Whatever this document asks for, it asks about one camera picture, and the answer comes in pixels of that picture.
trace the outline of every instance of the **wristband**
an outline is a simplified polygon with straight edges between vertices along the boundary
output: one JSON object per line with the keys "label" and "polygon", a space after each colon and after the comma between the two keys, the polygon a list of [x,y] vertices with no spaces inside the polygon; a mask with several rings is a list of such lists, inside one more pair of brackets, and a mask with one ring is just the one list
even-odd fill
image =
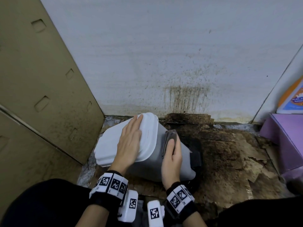
{"label": "wristband", "polygon": [[117,171],[105,172],[89,193],[89,205],[99,205],[109,212],[118,212],[126,194],[128,180]]}
{"label": "wristband", "polygon": [[168,196],[165,209],[177,223],[182,223],[197,211],[194,197],[180,182],[172,184],[166,193]]}

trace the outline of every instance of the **black pants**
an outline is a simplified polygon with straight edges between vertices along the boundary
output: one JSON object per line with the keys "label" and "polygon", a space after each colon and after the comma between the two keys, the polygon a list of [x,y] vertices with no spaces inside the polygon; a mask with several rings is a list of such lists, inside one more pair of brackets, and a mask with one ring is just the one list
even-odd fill
{"label": "black pants", "polygon": [[[88,206],[91,189],[50,179],[24,191],[6,211],[1,227],[74,227]],[[129,226],[110,214],[107,226]]]}
{"label": "black pants", "polygon": [[[1,227],[74,227],[89,202],[90,189],[62,179],[38,183],[23,192],[8,208]],[[218,226],[302,226],[303,197],[249,200],[224,210]],[[110,214],[107,226],[130,226]]]}

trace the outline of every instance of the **cardboard panel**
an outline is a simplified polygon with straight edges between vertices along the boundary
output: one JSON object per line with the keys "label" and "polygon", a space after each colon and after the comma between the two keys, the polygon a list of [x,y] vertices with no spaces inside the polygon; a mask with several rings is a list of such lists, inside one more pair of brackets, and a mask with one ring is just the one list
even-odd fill
{"label": "cardboard panel", "polygon": [[35,183],[76,183],[81,164],[0,112],[0,219],[10,203]]}
{"label": "cardboard panel", "polygon": [[0,105],[85,164],[104,116],[40,0],[0,0]]}

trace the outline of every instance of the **white lid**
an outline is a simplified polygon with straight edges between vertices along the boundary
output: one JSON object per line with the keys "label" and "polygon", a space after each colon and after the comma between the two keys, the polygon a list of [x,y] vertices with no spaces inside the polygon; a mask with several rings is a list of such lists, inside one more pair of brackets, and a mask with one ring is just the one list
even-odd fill
{"label": "white lid", "polygon": [[[110,166],[117,154],[117,144],[119,142],[122,129],[130,122],[130,119],[108,128],[102,137],[99,138],[94,149],[97,164],[100,166]],[[158,117],[153,113],[143,113],[140,125],[142,136],[140,140],[140,150],[136,162],[141,162],[149,158],[153,153],[158,133]]]}

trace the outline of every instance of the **floor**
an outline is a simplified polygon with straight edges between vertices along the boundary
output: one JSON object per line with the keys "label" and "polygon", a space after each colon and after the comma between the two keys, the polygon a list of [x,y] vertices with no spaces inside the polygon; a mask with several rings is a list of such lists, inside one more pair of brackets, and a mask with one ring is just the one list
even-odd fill
{"label": "floor", "polygon": [[[108,116],[102,133],[128,117]],[[199,148],[203,167],[199,172],[196,199],[204,220],[215,218],[220,211],[248,199],[291,197],[278,175],[268,152],[276,147],[258,136],[258,125],[214,124],[205,114],[168,114],[159,121],[167,129],[176,129],[181,141],[191,148]],[[94,153],[83,166],[78,185],[92,187],[106,169],[96,165]],[[128,175],[129,189],[141,197],[165,199],[162,184]]]}

